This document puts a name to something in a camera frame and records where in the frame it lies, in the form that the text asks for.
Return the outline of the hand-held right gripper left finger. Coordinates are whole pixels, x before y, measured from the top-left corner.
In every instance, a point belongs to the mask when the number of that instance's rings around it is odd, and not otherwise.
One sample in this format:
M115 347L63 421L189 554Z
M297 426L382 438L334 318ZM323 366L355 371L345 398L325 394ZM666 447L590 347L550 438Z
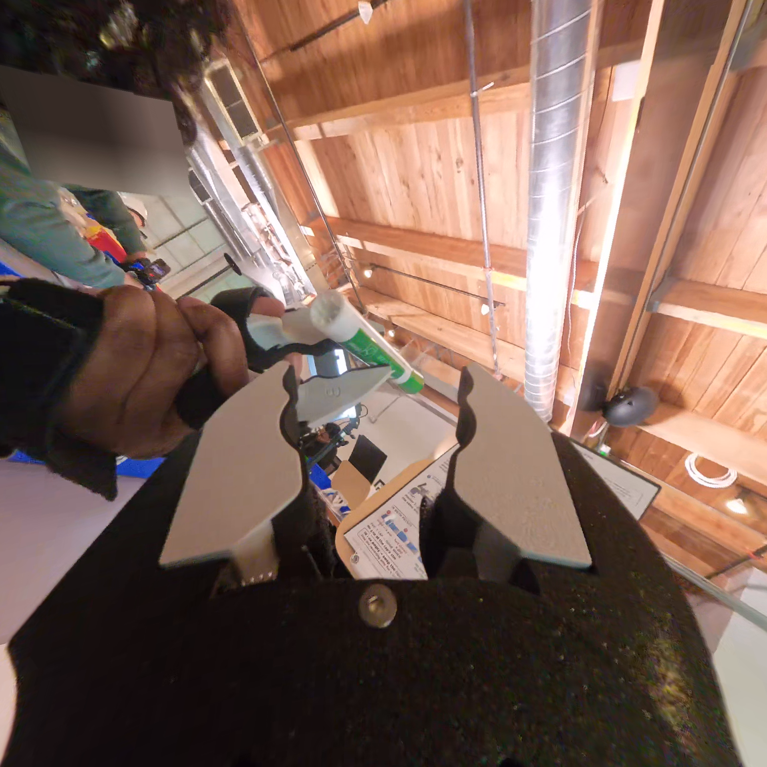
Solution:
M227 400L200 435L159 556L164 568L223 560L241 582L312 578L318 531L298 449L291 364L276 364Z

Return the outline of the ceiling vent grille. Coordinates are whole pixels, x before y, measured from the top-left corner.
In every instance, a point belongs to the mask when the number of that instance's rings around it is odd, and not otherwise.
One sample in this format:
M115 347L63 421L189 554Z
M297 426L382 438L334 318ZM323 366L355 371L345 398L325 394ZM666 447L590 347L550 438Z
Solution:
M210 64L204 81L218 113L225 119L239 143L262 145L263 131L229 60L220 58Z

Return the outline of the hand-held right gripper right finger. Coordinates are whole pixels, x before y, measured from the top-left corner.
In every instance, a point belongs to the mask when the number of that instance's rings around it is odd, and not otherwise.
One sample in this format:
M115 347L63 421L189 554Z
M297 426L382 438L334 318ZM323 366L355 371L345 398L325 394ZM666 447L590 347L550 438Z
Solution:
M429 509L429 578L510 583L524 561L593 561L550 428L480 366L458 391L455 453Z

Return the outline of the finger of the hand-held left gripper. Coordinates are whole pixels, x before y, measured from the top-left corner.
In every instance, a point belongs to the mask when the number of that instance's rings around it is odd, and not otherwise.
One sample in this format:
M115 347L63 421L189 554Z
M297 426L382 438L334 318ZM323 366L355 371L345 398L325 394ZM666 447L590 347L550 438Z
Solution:
M280 318L250 314L246 329L253 342L265 352L296 344L312 348L322 342L322 333L313 325L310 312L285 312Z
M387 365L355 368L340 376L315 376L299 384L295 405L300 424L322 427L355 408L370 393L390 379L392 369Z

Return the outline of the narrow silver ceiling duct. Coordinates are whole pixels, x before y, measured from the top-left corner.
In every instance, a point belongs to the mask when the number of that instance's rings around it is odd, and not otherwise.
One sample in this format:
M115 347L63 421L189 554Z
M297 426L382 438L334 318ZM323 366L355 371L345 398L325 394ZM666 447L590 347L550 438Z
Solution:
M241 144L233 131L229 128L225 119L216 109L216 104L209 97L205 84L201 92L201 99L210 112L212 120L222 135L235 159L235 166L240 169L245 179L244 188L249 189L254 197L254 202L244 208L244 216L252 223L257 233L262 250L269 254L272 261L280 261L288 266L288 272L294 279L294 284L300 284L298 294L302 302L311 301L316 295L309 273L307 273L299 252L294 247L294 241L284 229L280 218L278 195L272 181L259 159L259 150L262 145Z

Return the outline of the person's left hand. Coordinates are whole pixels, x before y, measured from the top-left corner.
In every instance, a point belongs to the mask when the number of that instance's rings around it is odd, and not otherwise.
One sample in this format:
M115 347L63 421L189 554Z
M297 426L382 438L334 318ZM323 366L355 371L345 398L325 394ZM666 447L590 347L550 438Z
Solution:
M180 298L129 285L81 291L101 300L103 323L58 408L59 428L117 455L148 459L169 453L191 433L174 400L204 362Z

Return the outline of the person's left forearm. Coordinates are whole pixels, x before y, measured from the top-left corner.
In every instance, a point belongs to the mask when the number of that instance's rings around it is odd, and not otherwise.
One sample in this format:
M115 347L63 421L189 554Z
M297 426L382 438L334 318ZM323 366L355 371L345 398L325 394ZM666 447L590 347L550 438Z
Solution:
M58 408L101 331L101 300L34 278L2 276L1 442L108 502L117 456L69 436Z

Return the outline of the green whiteboard marker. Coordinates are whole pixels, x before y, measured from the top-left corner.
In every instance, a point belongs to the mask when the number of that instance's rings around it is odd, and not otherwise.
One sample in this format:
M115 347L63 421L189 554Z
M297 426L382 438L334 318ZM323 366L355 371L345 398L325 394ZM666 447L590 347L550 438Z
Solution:
M334 342L370 367L389 366L390 360L405 359L338 291L323 292L309 306L290 312L310 312L313 325L322 333L322 340Z

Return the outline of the metal conduit pipe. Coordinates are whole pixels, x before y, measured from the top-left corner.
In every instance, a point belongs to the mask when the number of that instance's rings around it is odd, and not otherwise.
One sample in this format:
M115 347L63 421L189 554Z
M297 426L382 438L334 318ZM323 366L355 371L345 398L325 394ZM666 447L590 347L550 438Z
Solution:
M495 81L490 79L487 82L480 83L476 69L475 54L476 54L476 37L475 37L475 25L473 14L473 2L462 1L463 16L465 25L465 44L468 61L469 71L469 106L473 124L473 140L475 149L475 167L476 167L476 179L477 179L477 191L479 197L479 210L480 210L480 225L483 245L483 273L485 279L485 292L486 292L486 307L488 309L489 319L489 336L491 344L491 354L493 361L493 377L502 381L503 373L501 371L501 364L499 359L499 347L498 347L498 324L496 321L495 310L495 296L494 296L494 283L493 283L493 262L490 250L490 241L488 234L488 219L487 219L487 198L485 190L485 171L484 171L484 154L483 154L483 138L481 128L481 114L480 114L480 95L485 91L490 90L495 86Z

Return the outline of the wide silver ceiling duct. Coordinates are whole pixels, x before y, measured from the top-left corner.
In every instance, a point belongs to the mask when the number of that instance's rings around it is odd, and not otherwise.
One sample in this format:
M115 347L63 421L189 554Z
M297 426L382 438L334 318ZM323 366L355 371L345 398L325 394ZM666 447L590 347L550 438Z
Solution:
M525 289L528 405L551 421L603 2L532 2Z

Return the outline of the framed wall sign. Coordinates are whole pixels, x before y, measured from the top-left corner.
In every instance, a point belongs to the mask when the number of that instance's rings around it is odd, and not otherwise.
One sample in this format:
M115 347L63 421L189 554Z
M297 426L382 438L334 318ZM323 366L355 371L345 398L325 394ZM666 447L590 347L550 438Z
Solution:
M570 439L570 442L628 510L628 513L639 522L660 493L660 485L632 469L618 465L573 439Z

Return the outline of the green marker cap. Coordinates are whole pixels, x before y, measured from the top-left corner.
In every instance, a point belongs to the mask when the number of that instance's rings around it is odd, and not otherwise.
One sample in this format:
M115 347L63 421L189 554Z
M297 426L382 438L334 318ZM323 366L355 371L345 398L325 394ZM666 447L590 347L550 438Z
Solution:
M391 384L408 395L422 392L425 386L423 375L405 359L389 361Z

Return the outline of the black dome lamp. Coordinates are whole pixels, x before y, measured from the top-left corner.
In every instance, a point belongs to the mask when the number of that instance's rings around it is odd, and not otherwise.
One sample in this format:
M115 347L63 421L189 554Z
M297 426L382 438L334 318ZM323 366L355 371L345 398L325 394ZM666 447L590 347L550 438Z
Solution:
M658 402L657 394L652 389L629 387L607 400L601 408L601 415L611 427L635 427L654 414Z

